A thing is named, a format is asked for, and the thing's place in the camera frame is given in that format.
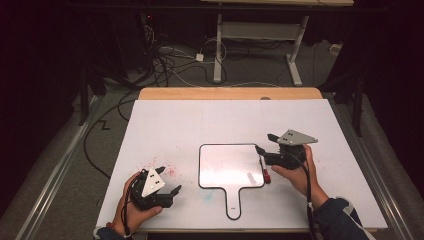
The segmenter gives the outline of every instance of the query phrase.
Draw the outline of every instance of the wooden table edge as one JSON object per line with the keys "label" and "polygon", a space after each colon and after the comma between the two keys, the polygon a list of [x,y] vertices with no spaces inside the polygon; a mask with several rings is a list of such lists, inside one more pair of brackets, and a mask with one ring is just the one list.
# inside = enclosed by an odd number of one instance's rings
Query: wooden table edge
{"label": "wooden table edge", "polygon": [[299,100],[322,99],[317,88],[144,88],[139,100]]}

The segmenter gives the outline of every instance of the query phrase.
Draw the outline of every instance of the jacket sleeve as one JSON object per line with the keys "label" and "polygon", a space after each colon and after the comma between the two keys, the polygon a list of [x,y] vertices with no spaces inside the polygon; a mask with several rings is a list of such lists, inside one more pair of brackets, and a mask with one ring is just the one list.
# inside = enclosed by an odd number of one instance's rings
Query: jacket sleeve
{"label": "jacket sleeve", "polygon": [[93,239],[100,239],[100,240],[125,240],[125,238],[115,231],[113,229],[108,227],[102,227],[102,228],[96,228],[93,232]]}
{"label": "jacket sleeve", "polygon": [[314,221],[325,240],[375,239],[362,227],[355,208],[344,198],[328,199],[314,211]]}

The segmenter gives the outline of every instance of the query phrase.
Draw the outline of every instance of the finger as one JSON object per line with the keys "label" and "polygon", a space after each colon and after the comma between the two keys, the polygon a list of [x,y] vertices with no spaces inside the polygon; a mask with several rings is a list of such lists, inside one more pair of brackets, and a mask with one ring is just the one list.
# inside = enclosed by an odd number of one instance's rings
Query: finger
{"label": "finger", "polygon": [[281,166],[278,166],[278,165],[272,165],[272,167],[271,167],[271,169],[272,169],[272,171],[274,171],[274,172],[276,172],[276,173],[278,173],[278,174],[280,174],[281,176],[283,176],[283,177],[286,177],[287,176],[287,169],[285,169],[285,168],[283,168],[283,167],[281,167]]}
{"label": "finger", "polygon": [[162,207],[152,207],[149,210],[146,210],[145,212],[143,212],[143,220],[146,221],[147,219],[150,219],[156,215],[158,215],[159,213],[161,213],[163,210]]}
{"label": "finger", "polygon": [[125,182],[125,187],[124,187],[124,194],[126,193],[128,187],[130,186],[132,180],[134,180],[134,178],[136,178],[138,175],[140,175],[140,172],[136,172],[134,173],[126,182]]}
{"label": "finger", "polygon": [[313,162],[313,158],[312,158],[312,149],[311,149],[311,146],[309,146],[307,144],[303,144],[303,147],[305,148],[306,161],[308,161],[308,163],[312,163]]}

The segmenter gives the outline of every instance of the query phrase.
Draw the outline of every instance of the white tabletop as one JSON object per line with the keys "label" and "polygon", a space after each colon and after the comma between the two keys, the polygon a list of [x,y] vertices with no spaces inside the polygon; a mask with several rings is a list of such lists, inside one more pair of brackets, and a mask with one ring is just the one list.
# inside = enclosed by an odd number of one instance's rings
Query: white tabletop
{"label": "white tabletop", "polygon": [[202,189],[198,183],[202,144],[255,143],[277,152],[267,134],[288,129],[319,140],[311,147],[328,195],[349,199],[365,228],[387,228],[327,100],[136,101],[97,226],[113,219],[124,183],[134,172],[165,166],[161,177],[168,188],[160,193],[182,188],[173,206],[145,222],[141,231],[307,231],[305,197],[271,170],[271,184],[240,191],[237,220],[226,215],[223,190]]}

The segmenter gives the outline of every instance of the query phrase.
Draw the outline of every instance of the human hand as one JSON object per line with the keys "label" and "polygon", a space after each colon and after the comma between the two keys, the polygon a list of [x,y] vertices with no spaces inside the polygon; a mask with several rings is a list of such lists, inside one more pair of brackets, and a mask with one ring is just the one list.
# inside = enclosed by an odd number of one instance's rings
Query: human hand
{"label": "human hand", "polygon": [[[130,197],[128,195],[128,199],[125,199],[127,190],[130,187],[130,184],[134,178],[136,178],[140,172],[135,173],[131,178],[127,180],[125,183],[124,191],[122,194],[121,199],[119,200],[118,206],[116,208],[115,217],[113,219],[112,225],[114,230],[121,236],[125,235],[125,228],[124,224],[122,222],[122,216],[123,216],[123,207],[125,205],[125,202],[130,201]],[[127,204],[127,225],[130,229],[130,232],[133,233],[137,228],[146,220],[158,215],[162,212],[162,207],[153,207],[149,210],[140,210],[138,209],[132,202],[129,202]]]}
{"label": "human hand", "polygon": [[[306,161],[304,165],[309,171],[310,181],[311,181],[311,201],[315,209],[321,206],[325,201],[327,201],[328,196],[322,190],[321,186],[318,184],[317,173],[315,164],[312,157],[312,149],[309,145],[304,144],[306,153]],[[280,174],[284,178],[287,178],[293,187],[302,193],[304,196],[307,195],[308,191],[308,182],[306,178],[305,171],[303,168],[298,167],[293,170],[285,169],[281,166],[273,165],[271,168],[274,172]]]}

